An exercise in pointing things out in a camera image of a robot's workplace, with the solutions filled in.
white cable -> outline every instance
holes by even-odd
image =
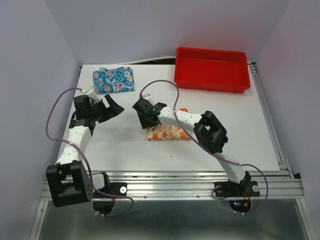
[[[142,59],[137,61],[128,61],[123,63],[114,63],[115,65],[130,65],[130,64],[139,64],[149,61],[156,61],[156,60],[162,60],[162,59],[175,59],[176,56],[160,56],[160,57],[154,57],[154,58],[148,58],[148,59]]]

wire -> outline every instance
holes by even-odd
[[[131,64],[140,64],[140,63],[145,63],[149,61],[156,61],[156,60],[163,60],[163,59],[175,59],[176,56],[159,56],[159,57],[154,57],[154,58],[147,58],[147,59],[142,59],[142,60],[137,60],[137,61],[128,61],[128,62],[122,62],[122,63],[115,63],[115,65],[131,65]]]
[[[251,196],[250,196],[250,191],[248,191],[248,194],[249,194],[249,198],[248,198],[248,201],[246,201],[246,204],[247,204],[247,205],[249,204],[250,198],[251,198]]]
[[[173,85],[176,89],[176,99],[175,99],[175,102],[173,104],[173,114],[174,114],[174,117],[175,117],[175,120],[176,122],[178,123],[178,125],[180,126],[180,128],[185,132],[185,134],[191,139],[193,140],[200,148],[202,148],[206,153],[208,153],[209,155],[215,157],[216,159],[219,159],[223,162],[226,162],[226,163],[229,163],[229,164],[233,164],[233,165],[237,165],[237,166],[248,166],[248,167],[252,167],[254,169],[256,169],[263,177],[264,181],[265,181],[265,186],[266,186],[266,191],[265,191],[265,198],[264,198],[264,201],[262,202],[262,204],[255,210],[253,211],[250,211],[250,212],[247,212],[247,213],[244,213],[242,212],[242,214],[245,214],[245,215],[251,215],[251,214],[254,214],[256,213],[257,211],[259,211],[265,204],[266,204],[266,201],[268,199],[268,195],[269,195],[269,185],[268,185],[268,180],[266,178],[266,175],[259,169],[257,168],[256,166],[252,165],[252,164],[249,164],[249,163],[246,163],[246,164],[240,164],[238,162],[234,162],[234,161],[230,161],[230,160],[227,160],[225,159],[223,156],[221,155],[218,155],[216,153],[212,153],[210,152],[209,150],[207,150],[205,147],[203,147],[186,129],[184,126],[182,126],[180,120],[178,119],[178,116],[177,116],[177,113],[176,113],[176,106],[177,106],[177,103],[178,103],[178,100],[179,100],[179,97],[180,97],[180,91],[179,91],[179,88],[172,82],[172,81],[168,81],[168,80],[155,80],[155,81],[152,81],[150,83],[148,83],[147,85],[145,85],[142,90],[140,91],[140,94],[139,96],[142,97],[142,93],[143,91],[148,87],[150,86],[151,84],[154,84],[154,83],[158,83],[158,82],[164,82],[164,83],[169,83],[171,85]]]
[[[246,198],[247,198],[247,193],[244,194],[244,199],[242,200],[242,202],[244,202],[246,200]]]
[[[68,140],[65,140],[65,139],[62,139],[62,138],[52,138],[49,133],[48,133],[48,126],[49,126],[49,121],[50,121],[50,118],[51,118],[51,115],[57,105],[57,103],[59,102],[60,98],[67,92],[69,91],[72,91],[72,90],[82,90],[81,88],[78,88],[78,87],[73,87],[73,88],[68,88],[67,90],[63,91],[59,96],[58,98],[56,99],[56,101],[54,102],[51,110],[50,110],[50,113],[48,115],[48,118],[46,120],[46,124],[45,124],[45,135],[46,137],[51,140],[51,141],[57,141],[57,142],[62,142],[62,143],[66,143],[66,144],[69,144],[70,146],[74,147],[78,152],[79,154],[81,155],[81,157],[83,158],[86,166],[87,166],[87,169],[88,169],[88,172],[89,172],[89,177],[90,177],[90,180],[91,180],[91,183],[92,183],[92,186],[94,187],[94,181],[93,181],[93,177],[92,177],[92,171],[91,171],[91,168],[90,168],[90,165],[89,165],[89,161],[88,159],[86,158],[85,154],[82,152],[82,150],[75,144],[73,143],[70,143]],[[120,212],[120,213],[116,213],[116,214],[113,214],[113,215],[104,215],[100,212],[95,212],[96,215],[99,215],[101,217],[104,217],[104,218],[113,218],[113,217],[118,217],[118,216],[121,216],[125,213],[127,213],[134,205],[134,200],[132,197],[129,197],[129,196],[118,196],[118,195],[113,195],[113,194],[108,194],[108,193],[105,193],[103,191],[100,191],[99,189],[96,189],[94,187],[94,190],[96,193],[100,194],[100,195],[103,195],[103,196],[106,196],[106,197],[109,197],[109,198],[115,198],[115,199],[129,199],[131,201],[131,205],[124,211]]]
[[[226,199],[227,198],[227,196],[226,197],[216,197],[215,195],[214,195],[214,193],[216,192],[216,190],[213,190],[212,191],[212,193],[211,193],[211,196],[214,198],[214,199],[217,199],[217,200],[223,200],[223,199]]]

screw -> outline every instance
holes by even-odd
[[[257,193],[259,192],[259,187],[257,185],[253,185],[252,190]]]
[[[127,188],[125,186],[120,187],[120,193],[125,194],[127,192]]]
[[[221,193],[222,192],[222,187],[221,186],[216,186],[215,187],[215,191],[217,192],[217,193]]]

orange floral cloth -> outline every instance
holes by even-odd
[[[187,112],[186,108],[180,108],[181,111]],[[189,140],[190,137],[181,129],[181,127],[159,124],[153,127],[148,127],[146,129],[146,139],[147,140]]]

blue floral cloth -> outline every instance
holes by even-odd
[[[99,94],[130,92],[135,90],[134,74],[130,67],[106,69],[100,67],[93,72],[93,82],[99,88]]]

